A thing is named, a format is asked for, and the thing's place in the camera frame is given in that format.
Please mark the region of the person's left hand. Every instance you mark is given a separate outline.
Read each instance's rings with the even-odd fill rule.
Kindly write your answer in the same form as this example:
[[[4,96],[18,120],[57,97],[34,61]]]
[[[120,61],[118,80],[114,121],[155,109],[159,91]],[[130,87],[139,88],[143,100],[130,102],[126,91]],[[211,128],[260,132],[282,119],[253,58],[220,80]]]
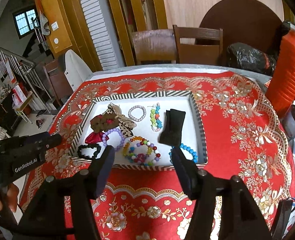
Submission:
[[[11,183],[7,188],[6,202],[9,209],[14,213],[17,211],[18,194],[19,194],[19,188],[15,184]],[[3,204],[2,204],[2,201],[0,200],[0,211],[2,210],[2,208],[3,208]]]

